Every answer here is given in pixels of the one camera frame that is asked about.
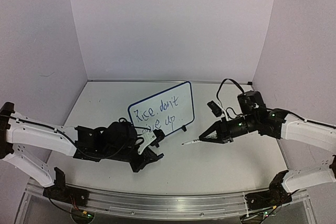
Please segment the white blue marker pen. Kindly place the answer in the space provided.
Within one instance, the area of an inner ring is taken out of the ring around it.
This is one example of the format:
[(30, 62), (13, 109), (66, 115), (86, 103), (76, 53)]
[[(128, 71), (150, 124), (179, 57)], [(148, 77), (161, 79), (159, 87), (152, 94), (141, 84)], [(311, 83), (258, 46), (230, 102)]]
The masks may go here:
[(190, 145), (190, 144), (195, 144), (195, 143), (198, 143), (198, 142), (201, 142), (201, 141), (199, 139), (195, 139), (195, 140), (184, 142), (181, 145)]

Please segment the blue framed whiteboard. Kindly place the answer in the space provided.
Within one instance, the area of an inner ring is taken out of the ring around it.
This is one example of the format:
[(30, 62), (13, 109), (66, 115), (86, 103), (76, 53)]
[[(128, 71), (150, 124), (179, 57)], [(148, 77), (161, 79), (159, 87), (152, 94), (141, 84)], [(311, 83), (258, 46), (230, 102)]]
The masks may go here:
[(192, 84), (186, 81), (133, 103), (128, 114), (143, 133), (162, 130), (169, 136), (195, 120)]

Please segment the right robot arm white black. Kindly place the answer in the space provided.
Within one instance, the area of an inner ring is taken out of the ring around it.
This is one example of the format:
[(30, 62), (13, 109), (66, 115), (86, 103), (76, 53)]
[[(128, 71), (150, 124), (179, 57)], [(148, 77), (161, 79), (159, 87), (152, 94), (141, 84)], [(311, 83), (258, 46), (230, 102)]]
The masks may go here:
[[(221, 118), (198, 139), (201, 142), (226, 144), (234, 138), (257, 132), (278, 140), (290, 140), (318, 147), (335, 154), (335, 126), (304, 119), (284, 109), (266, 107), (260, 92), (247, 91), (238, 95), (242, 114), (234, 119)], [(270, 188), (279, 186), (287, 193), (320, 184), (335, 182), (335, 160), (325, 159), (318, 167), (280, 172)]]

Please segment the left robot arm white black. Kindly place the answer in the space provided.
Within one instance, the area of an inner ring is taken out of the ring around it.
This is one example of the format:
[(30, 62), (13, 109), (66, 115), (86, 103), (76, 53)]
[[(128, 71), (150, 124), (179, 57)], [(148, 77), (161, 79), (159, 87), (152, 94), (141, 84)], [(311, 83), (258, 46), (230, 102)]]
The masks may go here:
[(155, 154), (152, 146), (165, 138), (162, 130), (144, 129), (137, 132), (125, 118), (108, 127), (91, 129), (84, 126), (49, 125), (29, 119), (14, 110), (14, 104), (1, 107), (1, 160), (6, 161), (39, 182), (59, 200), (71, 194), (60, 168), (48, 165), (26, 150), (35, 146), (55, 151), (74, 159), (99, 162), (111, 159), (129, 163), (133, 172), (157, 162), (163, 155)]

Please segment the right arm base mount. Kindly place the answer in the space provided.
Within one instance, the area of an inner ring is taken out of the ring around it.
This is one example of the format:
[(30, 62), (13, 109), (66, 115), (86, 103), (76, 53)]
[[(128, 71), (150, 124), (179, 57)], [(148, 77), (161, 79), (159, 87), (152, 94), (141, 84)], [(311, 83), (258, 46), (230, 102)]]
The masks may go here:
[(258, 210), (290, 203), (292, 201), (291, 193), (288, 193), (281, 184), (288, 172), (288, 170), (279, 172), (273, 178), (267, 190), (246, 194), (245, 200), (248, 209)]

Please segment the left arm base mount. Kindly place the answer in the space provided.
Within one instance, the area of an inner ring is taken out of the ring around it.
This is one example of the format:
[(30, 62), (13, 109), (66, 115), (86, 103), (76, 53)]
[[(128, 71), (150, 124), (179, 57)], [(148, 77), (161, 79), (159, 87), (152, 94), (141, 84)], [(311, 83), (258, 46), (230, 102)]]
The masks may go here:
[(89, 191), (67, 185), (65, 173), (58, 167), (55, 167), (54, 171), (56, 175), (53, 180), (54, 183), (44, 188), (43, 196), (59, 202), (73, 204), (76, 207), (86, 206)]

